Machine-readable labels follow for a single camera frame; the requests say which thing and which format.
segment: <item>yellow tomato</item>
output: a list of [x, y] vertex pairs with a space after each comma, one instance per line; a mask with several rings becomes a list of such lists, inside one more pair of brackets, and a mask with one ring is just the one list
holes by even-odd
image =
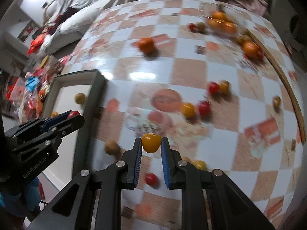
[[184, 103], [182, 105], [182, 114], [186, 118], [191, 118], [195, 116], [195, 108], [194, 105], [191, 103]]
[[194, 160], [192, 162], [192, 164], [199, 170], [206, 170], [207, 169], [207, 165], [204, 161], [202, 160]]
[[161, 137], [154, 133], [145, 133], [142, 136], [142, 146], [147, 153], [155, 153], [161, 145]]

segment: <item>metal bolt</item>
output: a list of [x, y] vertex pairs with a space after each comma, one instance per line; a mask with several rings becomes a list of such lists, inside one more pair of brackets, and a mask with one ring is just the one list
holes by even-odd
[[184, 167], [184, 166], [187, 166], [188, 163], [187, 163], [186, 161], [184, 161], [184, 160], [180, 160], [180, 161], [178, 162], [178, 165], [179, 165], [180, 167]]
[[116, 163], [116, 166], [117, 167], [124, 167], [125, 166], [125, 162], [124, 161], [118, 161], [117, 163]]
[[81, 174], [82, 176], [87, 176], [89, 173], [90, 173], [90, 172], [89, 172], [88, 170], [82, 170], [82, 171], [80, 172], [80, 174]]
[[214, 173], [215, 176], [221, 176], [223, 174], [223, 171], [222, 170], [214, 170], [213, 173]]

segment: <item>table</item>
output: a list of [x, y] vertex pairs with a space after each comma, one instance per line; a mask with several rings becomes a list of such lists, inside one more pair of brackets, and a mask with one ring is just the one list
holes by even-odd
[[[222, 169], [278, 227], [291, 202], [300, 173], [303, 148], [289, 95], [267, 59], [255, 65], [240, 47], [212, 33], [193, 33], [188, 23], [202, 21], [201, 7], [212, 0], [140, 0], [104, 10], [76, 46], [64, 73], [98, 69], [108, 80], [102, 115], [94, 133], [92, 168], [114, 158], [104, 144], [115, 140], [123, 150], [144, 132], [167, 136], [173, 149], [208, 170]], [[303, 111], [291, 59], [273, 25], [245, 9], [246, 27], [279, 62]], [[134, 43], [153, 37], [158, 53], [144, 56]], [[227, 80], [231, 97], [212, 99], [210, 81]], [[279, 113], [272, 98], [282, 99]], [[212, 117], [192, 125], [181, 115], [183, 102], [208, 99]], [[144, 183], [146, 172], [160, 179], [159, 189]], [[181, 192], [164, 184], [160, 150], [143, 151], [139, 184], [123, 191], [130, 219], [123, 229], [179, 228]]]

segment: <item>glass bowl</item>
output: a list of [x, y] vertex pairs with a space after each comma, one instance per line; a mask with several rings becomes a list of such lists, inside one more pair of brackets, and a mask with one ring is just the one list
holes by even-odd
[[[223, 35], [225, 37], [236, 37], [246, 27], [246, 22], [242, 12], [223, 4], [203, 3], [202, 4], [204, 22], [208, 26], [208, 31]], [[216, 12], [223, 12], [225, 17], [213, 19]]]

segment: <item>plastic bag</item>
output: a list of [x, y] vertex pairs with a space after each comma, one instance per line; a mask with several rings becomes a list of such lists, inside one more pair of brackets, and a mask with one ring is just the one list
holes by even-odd
[[38, 37], [36, 37], [35, 40], [31, 42], [31, 45], [28, 51], [28, 55], [35, 53], [41, 47], [41, 45], [44, 43], [44, 39], [47, 34], [48, 33], [41, 34]]

